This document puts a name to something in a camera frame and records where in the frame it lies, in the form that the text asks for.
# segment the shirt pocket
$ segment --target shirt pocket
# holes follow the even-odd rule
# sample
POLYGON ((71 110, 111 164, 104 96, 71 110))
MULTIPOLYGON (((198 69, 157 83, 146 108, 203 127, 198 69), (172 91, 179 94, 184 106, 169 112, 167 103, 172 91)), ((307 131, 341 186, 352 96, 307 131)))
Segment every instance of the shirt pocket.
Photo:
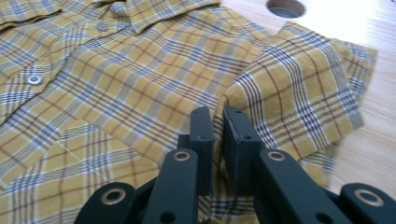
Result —
POLYGON ((22 26, 62 10, 53 0, 0 0, 0 31, 22 26))
POLYGON ((123 182, 139 188, 158 171, 155 162, 99 127, 77 120, 7 186, 0 198, 0 223, 72 223, 101 186, 123 182))

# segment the black plastic part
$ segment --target black plastic part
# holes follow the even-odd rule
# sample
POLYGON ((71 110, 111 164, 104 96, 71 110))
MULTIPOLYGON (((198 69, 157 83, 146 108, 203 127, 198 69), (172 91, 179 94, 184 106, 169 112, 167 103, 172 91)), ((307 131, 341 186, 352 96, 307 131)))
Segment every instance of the black plastic part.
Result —
POLYGON ((323 192, 327 195, 327 197, 329 197, 329 199, 330 200, 332 200, 332 202, 335 204, 335 205, 337 205, 338 206, 338 208, 341 208, 340 207, 340 196, 338 195, 338 194, 336 194, 336 193, 333 193, 333 192, 331 192, 331 191, 329 191, 328 189, 324 189, 324 188, 321 188, 322 190, 323 190, 323 192))
POLYGON ((354 223, 396 223, 396 202, 380 189, 347 184, 341 189, 340 206, 354 223))
POLYGON ((198 155, 198 195, 213 192, 213 147, 215 133, 209 108, 199 107, 191 111, 190 147, 198 155))
POLYGON ((254 194, 254 211, 260 224, 281 223, 282 217, 276 209, 276 204, 265 189, 264 180, 260 178, 257 169, 253 169, 253 178, 256 183, 254 194))
POLYGON ((150 180, 148 183, 143 185, 142 187, 138 188, 135 191, 135 198, 134 198, 134 206, 136 210, 130 211, 130 213, 138 213, 137 219, 133 219, 130 223, 142 223, 143 217, 146 214, 146 209, 149 205, 149 197, 151 196, 151 192, 154 189, 155 183, 157 181, 157 177, 150 180))
POLYGON ((138 218, 138 212, 134 205, 135 190, 132 186, 124 183, 111 183, 99 188, 91 198, 84 204, 78 213, 75 221, 76 224, 91 224, 91 223, 135 223, 138 218), (125 196, 118 203, 104 204, 103 197, 109 190, 121 189, 124 190, 125 196))
POLYGON ((288 153, 263 150, 256 164, 281 223, 351 223, 288 153))
POLYGON ((224 109, 223 155, 233 194, 253 195, 252 167, 259 157, 262 140, 248 117, 239 109, 224 109))
POLYGON ((190 135, 179 134, 177 139, 177 148, 190 148, 190 135))
POLYGON ((179 148, 168 152, 151 193, 143 223, 196 223, 197 172, 198 157, 194 151, 179 148))

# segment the shirt collar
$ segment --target shirt collar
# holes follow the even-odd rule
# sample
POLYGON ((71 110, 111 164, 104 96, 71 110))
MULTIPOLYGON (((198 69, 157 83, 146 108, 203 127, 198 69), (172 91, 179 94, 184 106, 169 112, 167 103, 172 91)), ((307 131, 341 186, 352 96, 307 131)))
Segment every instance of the shirt collar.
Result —
POLYGON ((220 0, 127 0, 113 3, 110 11, 113 17, 129 17, 134 32, 139 34, 155 22, 181 15, 198 7, 219 3, 220 0))

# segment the metal eyelet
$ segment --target metal eyelet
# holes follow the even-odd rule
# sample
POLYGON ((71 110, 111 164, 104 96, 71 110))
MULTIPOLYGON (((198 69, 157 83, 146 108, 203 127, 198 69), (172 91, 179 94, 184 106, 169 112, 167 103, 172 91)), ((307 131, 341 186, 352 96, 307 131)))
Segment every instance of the metal eyelet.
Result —
POLYGON ((103 204, 113 205, 122 201, 125 198, 126 192, 124 189, 115 188, 106 191, 101 198, 103 204))
POLYGON ((105 24, 104 22, 100 22, 96 25, 96 29, 98 31, 102 31, 102 32, 106 32, 108 30, 108 26, 107 24, 105 24))
POLYGON ((268 152, 268 157, 273 160, 273 161, 283 161, 285 160, 285 156, 280 153, 280 152, 276 152, 276 151, 270 151, 268 152))
POLYGON ((175 153, 174 160, 175 161, 187 161, 190 158, 190 153, 185 151, 180 151, 175 153))
POLYGON ((384 205, 384 200, 379 197, 376 193, 371 192, 367 189, 356 189, 354 191, 355 196, 364 203, 370 204, 371 206, 381 207, 384 205))
POLYGON ((27 78, 27 82, 32 85, 40 85, 43 82, 43 77, 38 75, 31 75, 27 78))

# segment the fabric fold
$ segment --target fabric fold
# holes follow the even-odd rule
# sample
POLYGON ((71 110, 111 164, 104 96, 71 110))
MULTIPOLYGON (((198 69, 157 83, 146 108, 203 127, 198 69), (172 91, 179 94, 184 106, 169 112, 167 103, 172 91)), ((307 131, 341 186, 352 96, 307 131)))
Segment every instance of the fabric fold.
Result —
POLYGON ((32 23, 61 10, 62 7, 53 0, 3 1, 0 8, 0 31, 32 23))
POLYGON ((141 34, 148 26, 199 7, 219 4, 220 0, 193 1, 152 1, 129 0, 116 2, 110 7, 114 17, 129 17, 136 34, 141 34))
POLYGON ((251 222, 250 197, 235 197, 221 156, 224 106, 243 110, 265 146, 287 151, 326 186, 336 144, 363 125, 358 99, 375 66, 376 51, 319 35, 287 22, 262 53, 221 95, 214 116, 217 136, 212 217, 251 222))

